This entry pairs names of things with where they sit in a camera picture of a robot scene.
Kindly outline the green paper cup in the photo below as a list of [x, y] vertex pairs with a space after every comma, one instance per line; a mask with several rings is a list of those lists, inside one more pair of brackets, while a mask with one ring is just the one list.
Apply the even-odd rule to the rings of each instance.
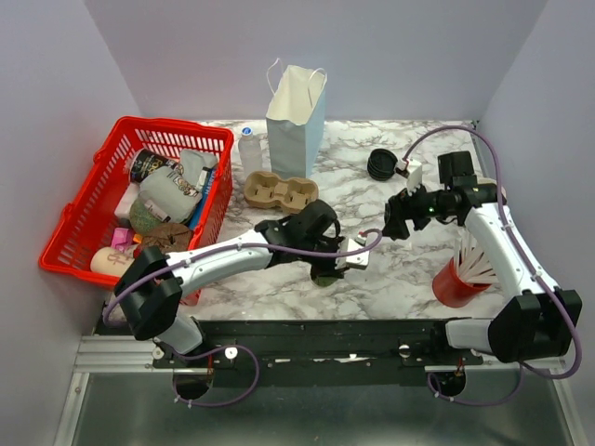
[[318, 275], [313, 276], [312, 282], [319, 287], [328, 287], [334, 284], [336, 281], [339, 280], [339, 277], [336, 276], [329, 276], [329, 275]]

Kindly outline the brown pulp cup carrier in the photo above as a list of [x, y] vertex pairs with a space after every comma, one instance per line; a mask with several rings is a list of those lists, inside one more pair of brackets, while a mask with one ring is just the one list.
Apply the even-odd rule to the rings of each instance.
[[257, 171], [245, 180], [247, 204], [259, 209], [279, 208], [286, 214], [298, 214], [319, 198], [317, 184], [307, 178], [282, 179], [272, 172]]

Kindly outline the light blue paper bag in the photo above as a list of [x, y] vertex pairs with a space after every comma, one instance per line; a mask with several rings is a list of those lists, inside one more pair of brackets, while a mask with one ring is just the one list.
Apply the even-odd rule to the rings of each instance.
[[271, 170], [283, 178], [307, 178], [322, 145], [328, 75], [323, 68], [283, 65], [277, 59], [267, 70], [268, 82], [275, 67], [282, 75], [277, 85], [269, 85], [266, 125]]

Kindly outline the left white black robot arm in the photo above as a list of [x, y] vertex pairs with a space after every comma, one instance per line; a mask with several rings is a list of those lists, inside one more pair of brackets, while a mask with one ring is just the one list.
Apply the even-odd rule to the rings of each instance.
[[145, 248], [116, 284], [115, 296], [138, 341], [166, 343], [183, 365], [194, 367], [205, 359], [206, 345], [198, 323], [178, 315], [182, 298], [236, 274], [296, 261], [340, 278], [337, 254], [344, 241], [336, 212], [316, 200], [296, 215], [263, 220], [224, 243], [169, 254]]

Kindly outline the stack of black lids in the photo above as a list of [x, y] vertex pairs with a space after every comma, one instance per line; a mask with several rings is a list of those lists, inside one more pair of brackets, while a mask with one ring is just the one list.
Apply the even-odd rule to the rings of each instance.
[[397, 157], [386, 149], [374, 149], [370, 152], [366, 169], [368, 175], [376, 181], [387, 181], [395, 175]]

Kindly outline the red cup holder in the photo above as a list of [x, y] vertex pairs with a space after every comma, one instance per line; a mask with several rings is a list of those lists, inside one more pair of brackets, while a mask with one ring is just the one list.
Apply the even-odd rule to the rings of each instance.
[[443, 305], [463, 308], [489, 286], [461, 281], [456, 275], [454, 259], [451, 259], [434, 277], [431, 288], [436, 299]]

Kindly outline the blue flat package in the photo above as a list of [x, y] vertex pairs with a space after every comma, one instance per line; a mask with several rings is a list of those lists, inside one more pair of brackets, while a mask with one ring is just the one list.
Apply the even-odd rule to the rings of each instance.
[[205, 205], [208, 199], [208, 195], [213, 187], [213, 183], [216, 178], [217, 170], [218, 168], [216, 166], [211, 169], [204, 170], [205, 181], [202, 183], [202, 198], [200, 202], [197, 204], [196, 208], [194, 209], [194, 212], [188, 225], [188, 227], [191, 230], [196, 230], [199, 226], [202, 213], [205, 209]]

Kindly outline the brown round package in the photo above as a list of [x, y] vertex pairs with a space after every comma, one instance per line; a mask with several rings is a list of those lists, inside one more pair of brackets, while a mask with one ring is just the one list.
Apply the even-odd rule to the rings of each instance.
[[143, 236], [140, 250], [158, 247], [163, 254], [186, 251], [193, 231], [179, 223], [162, 223]]

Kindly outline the grey crumpled bag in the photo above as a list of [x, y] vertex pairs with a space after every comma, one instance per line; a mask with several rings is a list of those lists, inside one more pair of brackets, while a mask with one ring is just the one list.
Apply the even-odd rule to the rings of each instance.
[[180, 173], [184, 179], [195, 184], [205, 169], [210, 170], [217, 167], [218, 158], [211, 152], [185, 149], [180, 152], [179, 164], [181, 165]]

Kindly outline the grey printed pouch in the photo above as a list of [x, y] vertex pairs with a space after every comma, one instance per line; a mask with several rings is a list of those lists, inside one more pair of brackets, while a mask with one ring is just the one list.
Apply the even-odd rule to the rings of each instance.
[[139, 199], [161, 222], [184, 223], [202, 199], [202, 193], [170, 167], [160, 167], [141, 183]]

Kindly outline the pink small box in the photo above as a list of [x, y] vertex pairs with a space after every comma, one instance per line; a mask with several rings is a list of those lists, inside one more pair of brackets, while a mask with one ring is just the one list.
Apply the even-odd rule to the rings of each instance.
[[133, 244], [135, 231], [117, 227], [113, 230], [111, 248], [123, 251]]

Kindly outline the black snack can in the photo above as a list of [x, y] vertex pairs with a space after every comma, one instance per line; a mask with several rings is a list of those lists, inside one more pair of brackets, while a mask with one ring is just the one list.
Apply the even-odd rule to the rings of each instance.
[[148, 149], [142, 149], [133, 155], [126, 166], [129, 181], [140, 184], [146, 177], [159, 168], [165, 166], [171, 169], [177, 169], [179, 163]]

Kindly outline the beige round bun toy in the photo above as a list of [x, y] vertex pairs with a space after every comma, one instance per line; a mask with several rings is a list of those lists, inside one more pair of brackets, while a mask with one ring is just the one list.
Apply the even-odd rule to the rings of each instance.
[[94, 273], [122, 277], [134, 262], [134, 258], [117, 249], [103, 247], [93, 255], [90, 270]]

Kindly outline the red plastic basket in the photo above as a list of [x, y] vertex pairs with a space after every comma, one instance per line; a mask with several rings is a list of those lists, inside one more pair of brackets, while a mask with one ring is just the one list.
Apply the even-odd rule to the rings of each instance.
[[215, 243], [232, 193], [233, 143], [234, 134], [224, 127], [170, 118], [120, 118], [94, 154], [93, 166], [75, 199], [63, 208], [39, 256], [39, 268], [108, 290], [116, 285], [115, 277], [93, 272], [90, 262], [100, 248], [110, 244], [113, 230], [119, 225], [114, 211], [129, 184], [125, 165], [141, 149], [171, 159], [178, 159], [183, 150], [210, 152], [218, 157], [215, 178], [189, 248]]

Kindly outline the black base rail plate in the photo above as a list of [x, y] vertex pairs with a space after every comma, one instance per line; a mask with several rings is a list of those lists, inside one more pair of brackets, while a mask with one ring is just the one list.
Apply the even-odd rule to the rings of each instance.
[[443, 320], [203, 321], [205, 342], [178, 357], [158, 344], [150, 366], [188, 399], [210, 388], [420, 387], [428, 372], [453, 396], [465, 372], [495, 359], [447, 344]]

